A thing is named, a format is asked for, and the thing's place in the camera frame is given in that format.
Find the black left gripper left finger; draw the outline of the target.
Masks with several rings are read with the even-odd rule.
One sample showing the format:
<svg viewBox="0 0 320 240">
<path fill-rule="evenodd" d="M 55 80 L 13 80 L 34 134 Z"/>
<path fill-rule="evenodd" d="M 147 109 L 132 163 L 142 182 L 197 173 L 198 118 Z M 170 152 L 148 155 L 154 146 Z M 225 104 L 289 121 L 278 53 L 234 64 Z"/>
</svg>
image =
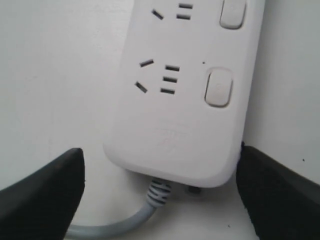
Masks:
<svg viewBox="0 0 320 240">
<path fill-rule="evenodd" d="M 64 239 L 84 189 L 84 153 L 71 148 L 0 191 L 0 238 Z"/>
</svg>

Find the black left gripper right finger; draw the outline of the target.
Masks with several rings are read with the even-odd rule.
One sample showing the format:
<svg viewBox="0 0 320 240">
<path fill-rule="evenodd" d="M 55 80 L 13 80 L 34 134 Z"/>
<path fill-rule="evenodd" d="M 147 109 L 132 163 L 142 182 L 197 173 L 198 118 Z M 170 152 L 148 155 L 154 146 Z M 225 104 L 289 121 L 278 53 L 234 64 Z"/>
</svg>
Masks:
<svg viewBox="0 0 320 240">
<path fill-rule="evenodd" d="M 242 144 L 236 186 L 260 240 L 318 240 L 320 186 Z"/>
</svg>

